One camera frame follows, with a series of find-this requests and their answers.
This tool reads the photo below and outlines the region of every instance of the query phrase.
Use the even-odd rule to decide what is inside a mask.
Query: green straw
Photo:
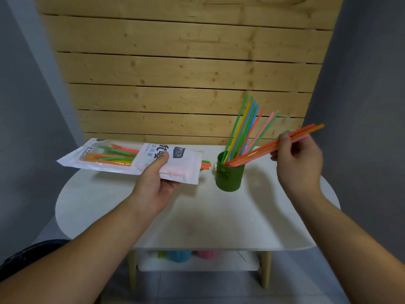
[[[250,123],[252,121],[252,115],[255,112],[255,107],[256,107],[256,105],[253,107],[251,113],[249,114],[249,118],[247,119],[246,126],[243,129],[242,136],[240,137],[240,140],[238,143],[238,147],[236,148],[235,153],[233,154],[231,159],[236,158],[236,155],[238,154],[240,148],[243,146],[243,141],[245,141],[245,138],[246,138],[247,134],[249,133]]]
[[[230,134],[228,143],[226,144],[224,154],[222,155],[221,163],[224,163],[225,155],[226,155],[226,153],[228,152],[228,148],[229,148],[230,142],[232,141],[232,137],[233,137],[233,134],[235,133],[236,125],[237,125],[237,123],[238,123],[238,121],[239,121],[240,115],[242,114],[243,107],[245,106],[246,100],[247,100],[247,94],[245,95],[245,99],[243,100],[242,106],[240,107],[238,117],[236,118],[235,124],[233,125],[232,133]]]
[[[99,148],[107,150],[109,152],[120,153],[120,154],[126,155],[128,157],[133,157],[133,158],[136,157],[136,154],[134,154],[134,153],[123,152],[122,150],[114,149],[114,148],[107,147],[107,146],[99,146]]]
[[[262,138],[262,136],[266,133],[267,129],[269,129],[271,127],[271,125],[273,124],[273,122],[276,120],[277,116],[280,114],[280,112],[277,112],[276,115],[274,115],[273,119],[271,120],[271,122],[268,124],[268,126],[263,130],[262,134],[259,136],[259,138],[256,140],[256,142],[252,145],[252,147],[250,148],[250,152],[253,150],[253,148],[255,148],[256,144],[259,142],[259,140]]]
[[[108,158],[99,158],[98,160],[106,160],[106,161],[111,161],[111,160],[133,161],[134,158],[128,158],[128,157],[108,157]]]

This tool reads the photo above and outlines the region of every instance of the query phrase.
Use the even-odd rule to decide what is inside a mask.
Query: drinking straw
[[[99,158],[99,160],[105,160],[105,161],[114,161],[114,160],[125,160],[132,162],[134,160],[133,157],[110,157],[110,158]]]
[[[231,150],[231,149],[234,147],[234,145],[235,145],[236,137],[239,135],[239,132],[240,132],[240,130],[241,130],[241,128],[242,128],[242,124],[243,124],[244,121],[245,121],[245,118],[246,118],[246,116],[247,116],[247,112],[249,111],[249,109],[250,109],[250,107],[251,107],[251,104],[252,104],[252,102],[250,102],[250,103],[247,105],[246,110],[245,110],[245,112],[244,112],[244,114],[243,114],[242,120],[241,120],[241,122],[238,124],[238,128],[236,129],[235,134],[234,134],[233,139],[232,139],[232,142],[230,143],[230,146],[229,146],[229,149],[228,149],[228,151],[227,151],[227,153],[226,153],[224,162],[226,162],[226,160],[228,159],[229,154],[230,154],[230,150]]]
[[[250,113],[249,118],[247,119],[246,126],[243,129],[242,135],[240,137],[238,146],[236,147],[236,151],[232,156],[232,159],[236,158],[238,153],[243,147],[243,142],[245,141],[246,135],[249,133],[250,126],[253,124],[252,119],[256,117],[256,114],[254,113],[256,111],[256,105],[253,107],[252,113]]]
[[[230,144],[230,142],[231,142],[231,140],[232,140],[233,134],[235,133],[235,128],[236,128],[236,125],[238,124],[238,121],[239,121],[239,118],[240,118],[240,114],[241,114],[242,111],[243,111],[243,107],[245,106],[246,100],[247,100],[247,94],[245,95],[245,99],[243,100],[242,106],[240,107],[240,110],[239,110],[239,113],[238,113],[238,117],[236,118],[235,124],[233,125],[232,132],[231,132],[231,134],[230,134],[228,143],[226,144],[224,154],[222,155],[221,163],[224,163],[225,155],[228,153],[229,144]]]
[[[117,157],[118,154],[114,154],[114,155],[106,155],[104,153],[88,153],[86,154],[86,157],[93,157],[93,158],[112,158],[112,157]]]
[[[299,140],[297,140],[298,138],[301,138],[301,137],[303,137],[304,135],[306,135],[306,134],[308,134],[308,133],[311,133],[311,132],[317,131],[317,130],[319,130],[319,129],[322,129],[323,127],[325,127],[325,125],[324,125],[324,124],[321,124],[321,125],[312,127],[312,128],[310,128],[310,129],[308,129],[308,130],[305,130],[305,131],[303,131],[303,132],[300,132],[300,133],[298,133],[298,134],[295,134],[295,135],[292,137],[292,143],[295,143],[295,142],[299,141]],[[239,158],[237,158],[237,160],[235,160],[233,163],[227,162],[227,163],[228,163],[227,165],[231,164],[232,166],[234,166],[236,163],[239,163],[239,162],[242,162],[242,161],[244,162],[244,160],[247,160],[247,159],[256,157],[257,155],[262,154],[262,153],[264,153],[264,152],[266,152],[266,151],[268,151],[268,153],[274,152],[274,151],[275,151],[275,148],[278,147],[278,141],[279,141],[279,139],[277,139],[276,141],[273,141],[273,142],[271,142],[271,143],[268,143],[268,144],[266,144],[266,145],[264,145],[264,146],[262,146],[262,147],[256,149],[256,150],[254,151],[254,152],[256,152],[256,154],[251,155],[251,156],[249,156],[249,157],[247,157],[247,158],[239,157]]]
[[[304,128],[298,129],[298,130],[296,130],[296,131],[294,131],[294,132],[290,132],[290,133],[288,133],[288,135],[289,135],[290,137],[293,137],[294,135],[296,135],[296,134],[298,134],[298,133],[301,133],[301,132],[304,132],[304,131],[306,131],[306,130],[308,130],[308,129],[311,129],[311,128],[313,128],[313,127],[315,127],[315,124],[314,124],[314,123],[311,124],[311,125],[308,125],[308,126],[306,126],[306,127],[304,127]],[[235,158],[234,160],[230,160],[229,162],[226,162],[224,165],[228,166],[229,164],[231,164],[232,162],[235,162],[236,160],[239,160],[239,159],[241,159],[241,158],[247,157],[248,155],[250,155],[250,154],[252,154],[252,153],[258,152],[258,151],[260,151],[260,150],[262,150],[262,149],[264,149],[264,148],[267,148],[267,147],[269,147],[269,146],[271,146],[271,145],[273,145],[273,144],[275,144],[275,143],[278,143],[278,142],[279,142],[279,139],[273,140],[273,141],[271,141],[270,143],[267,143],[266,145],[263,145],[263,146],[261,146],[261,147],[259,147],[259,148],[256,148],[255,150],[251,150],[251,151],[248,152],[248,153],[244,153],[243,155],[241,155],[241,156],[238,157],[238,158]]]
[[[280,111],[277,111],[276,114],[273,116],[273,118],[271,119],[270,123],[268,124],[268,126],[266,127],[266,129],[262,132],[262,134],[259,136],[259,138],[253,143],[253,146],[250,148],[250,150],[252,150],[253,148],[255,148],[256,144],[259,143],[260,139],[263,137],[263,135],[266,133],[266,131],[271,127],[271,125],[273,125],[273,122],[276,120],[277,116],[280,114]]]
[[[124,165],[124,166],[131,166],[132,164],[130,163],[119,163],[116,161],[101,161],[101,160],[96,160],[96,159],[89,159],[86,158],[87,162],[96,162],[96,163],[105,163],[105,164],[114,164],[114,165]]]
[[[245,124],[245,126],[244,126],[244,128],[242,130],[242,134],[240,136],[240,140],[239,140],[239,142],[237,142],[237,146],[235,147],[235,152],[233,153],[232,157],[230,157],[230,159],[235,158],[237,153],[239,152],[240,148],[242,148],[243,141],[245,140],[245,136],[249,132],[250,123],[251,123],[251,121],[252,121],[252,119],[254,117],[253,115],[256,116],[256,114],[254,114],[254,112],[256,110],[255,102],[256,102],[256,100],[254,100],[252,102],[252,106],[251,106],[251,109],[249,111],[249,114],[248,114],[248,117],[247,117],[247,120],[246,120],[246,124]]]
[[[230,160],[230,159],[232,158],[233,153],[236,153],[236,152],[237,152],[237,147],[239,146],[240,137],[242,136],[242,133],[243,133],[243,131],[244,131],[245,128],[246,128],[247,120],[249,119],[249,116],[250,116],[250,114],[251,114],[252,111],[253,111],[255,102],[256,102],[256,100],[253,100],[253,101],[250,102],[250,104],[249,104],[249,112],[243,117],[243,125],[241,126],[241,128],[240,128],[240,130],[239,130],[239,132],[238,132],[238,135],[237,135],[238,137],[237,137],[237,139],[236,139],[236,142],[235,142],[235,144],[234,144],[234,147],[231,148],[232,150],[231,150],[231,152],[230,152],[230,155],[229,155],[229,157],[228,157],[228,160]]]
[[[139,153],[139,149],[126,148],[113,143],[111,143],[111,147],[114,149],[122,150],[123,152],[134,153],[136,155]]]
[[[129,157],[135,157],[136,156],[136,154],[134,154],[134,153],[124,152],[122,150],[114,149],[114,148],[107,147],[107,146],[99,146],[99,148],[104,149],[104,150],[108,150],[110,152],[116,152],[116,153],[120,153],[120,154],[123,154],[123,155],[127,155]]]
[[[267,119],[267,122],[265,123],[265,125],[261,128],[261,130],[259,131],[259,133],[257,133],[256,137],[253,139],[253,141],[249,144],[249,146],[247,147],[247,149],[252,149],[254,147],[254,144],[256,143],[256,141],[258,141],[259,139],[261,139],[262,134],[264,132],[266,132],[268,125],[271,123],[271,120],[275,117],[276,113],[272,112],[271,115],[269,116],[269,118]]]
[[[303,140],[305,138],[309,138],[309,133],[307,133],[307,134],[305,134],[305,135],[303,135],[301,137],[297,137],[294,140],[291,140],[291,143],[296,143],[296,142],[301,141],[301,140]],[[257,158],[260,158],[260,157],[262,157],[262,156],[264,156],[264,155],[266,155],[268,153],[275,152],[276,150],[278,150],[278,144],[275,144],[273,147],[271,147],[271,149],[269,149],[267,151],[264,151],[261,154],[258,154],[256,156],[252,156],[253,158],[250,158],[250,157],[248,157],[249,159],[248,158],[243,158],[240,162],[239,161],[234,162],[234,164],[232,164],[231,167],[238,167],[238,166],[244,165],[244,164],[249,163],[250,161],[253,161],[253,160],[257,159]]]
[[[248,138],[249,138],[249,136],[250,136],[250,134],[251,134],[251,132],[252,132],[252,128],[254,127],[254,125],[257,123],[257,120],[258,120],[258,119],[260,118],[260,116],[261,116],[261,114],[260,114],[259,117],[257,118],[257,120],[256,120],[256,121],[254,120],[254,118],[255,118],[256,115],[257,115],[258,109],[259,109],[259,105],[257,105],[256,108],[255,108],[254,116],[253,116],[253,118],[251,119],[251,122],[250,122],[249,131],[248,131],[248,133],[245,135],[245,139],[244,139],[244,141],[243,141],[243,143],[242,143],[242,146],[243,146],[242,151],[239,149],[238,154],[236,155],[236,157],[239,156],[240,153],[243,153],[243,152],[245,151]]]

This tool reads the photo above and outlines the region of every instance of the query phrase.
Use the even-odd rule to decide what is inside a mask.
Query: bundle of straws
[[[99,146],[104,150],[104,153],[88,153],[85,155],[84,160],[87,162],[107,163],[122,166],[131,166],[134,158],[139,153],[139,149],[126,148],[117,144],[108,146]],[[211,162],[203,160],[201,162],[200,171],[209,170]]]
[[[280,111],[271,113],[263,128],[261,128],[261,130],[253,139],[253,141],[248,145],[247,144],[248,138],[252,133],[253,129],[255,128],[260,117],[263,115],[265,109],[262,109],[259,116],[255,120],[256,114],[259,110],[259,105],[256,104],[256,101],[253,100],[253,97],[251,96],[250,102],[246,106],[243,117],[239,122],[246,101],[247,95],[245,96],[245,99],[242,102],[242,107],[239,110],[238,117],[236,118],[236,122],[233,126],[228,144],[226,145],[225,152],[222,156],[221,163],[224,166],[238,167],[254,159],[260,158],[261,156],[264,156],[268,153],[278,150],[279,138],[276,138],[272,142],[267,143],[266,145],[259,147],[255,150],[253,150],[253,148],[256,146],[256,144],[259,142],[259,140],[262,138],[265,132],[271,127],[271,125],[279,115]],[[289,130],[286,130],[284,133],[288,132],[289,136],[291,137],[291,142],[295,143],[304,138],[308,138],[309,133],[319,130],[323,127],[324,127],[323,124],[318,126],[315,126],[315,124],[311,124],[295,132],[289,132]]]

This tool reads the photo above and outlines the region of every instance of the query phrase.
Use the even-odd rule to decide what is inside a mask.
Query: blue straw
[[[254,114],[253,114],[253,119],[252,119],[252,121],[250,122],[250,127],[249,127],[249,130],[248,130],[247,132],[250,131],[250,129],[251,129],[252,126],[253,126],[253,123],[255,122],[255,118],[256,118],[258,109],[259,109],[259,105],[256,105],[256,108],[255,108]],[[249,141],[249,139],[247,139],[245,145],[243,145],[242,151],[240,152],[241,154],[245,151],[245,148],[246,148],[246,145],[247,145],[247,142],[248,142],[248,141]]]
[[[247,116],[246,116],[245,122],[243,123],[243,126],[242,126],[242,128],[241,128],[241,130],[240,130],[240,132],[239,132],[238,138],[236,139],[235,146],[232,148],[232,151],[231,151],[231,153],[230,153],[230,155],[229,155],[229,157],[228,157],[228,161],[230,161],[230,160],[231,160],[231,157],[232,157],[232,155],[233,155],[234,151],[235,151],[235,150],[236,150],[236,148],[237,148],[237,145],[238,145],[238,142],[239,142],[240,136],[242,135],[243,129],[244,129],[244,128],[245,128],[245,126],[246,126],[246,123],[247,123],[247,120],[249,119],[249,115],[250,115],[250,113],[252,113],[252,111],[253,111],[253,108],[254,108],[254,106],[255,106],[255,103],[256,103],[256,100],[253,100],[253,102],[252,102],[252,104],[251,104],[251,106],[250,106],[249,112],[247,113]]]

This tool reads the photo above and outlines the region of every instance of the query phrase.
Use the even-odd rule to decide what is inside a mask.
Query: lower shelf
[[[201,259],[192,255],[183,263],[166,258],[158,259],[154,251],[137,251],[140,271],[257,271],[259,259],[252,251],[221,251],[214,259]]]

